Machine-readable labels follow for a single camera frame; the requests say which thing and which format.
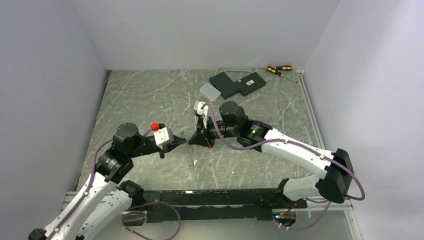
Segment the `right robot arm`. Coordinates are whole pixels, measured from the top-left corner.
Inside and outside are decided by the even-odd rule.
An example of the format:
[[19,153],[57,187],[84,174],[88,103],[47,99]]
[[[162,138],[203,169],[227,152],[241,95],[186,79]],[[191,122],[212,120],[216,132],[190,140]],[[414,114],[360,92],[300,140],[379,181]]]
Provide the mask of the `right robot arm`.
[[264,122],[250,119],[234,101],[220,106],[221,120],[215,119],[208,103],[197,101],[194,110],[197,125],[188,141],[190,145],[211,149],[220,139],[234,150],[255,150],[282,157],[312,174],[298,179],[285,178],[280,182],[275,194],[280,207],[287,208],[297,200],[310,197],[342,204],[349,197],[354,169],[347,151],[341,148],[329,151],[295,140]]

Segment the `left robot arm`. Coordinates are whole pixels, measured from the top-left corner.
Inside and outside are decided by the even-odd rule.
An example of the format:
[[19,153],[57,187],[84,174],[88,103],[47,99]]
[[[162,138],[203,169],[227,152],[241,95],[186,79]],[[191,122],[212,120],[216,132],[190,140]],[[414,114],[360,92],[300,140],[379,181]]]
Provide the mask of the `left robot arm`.
[[160,158],[186,139],[173,135],[163,123],[153,123],[140,134],[134,123],[123,123],[101,156],[95,156],[91,173],[66,208],[46,227],[35,228],[30,240],[92,240],[121,212],[137,210],[144,203],[144,190],[124,176],[132,159],[158,153]]

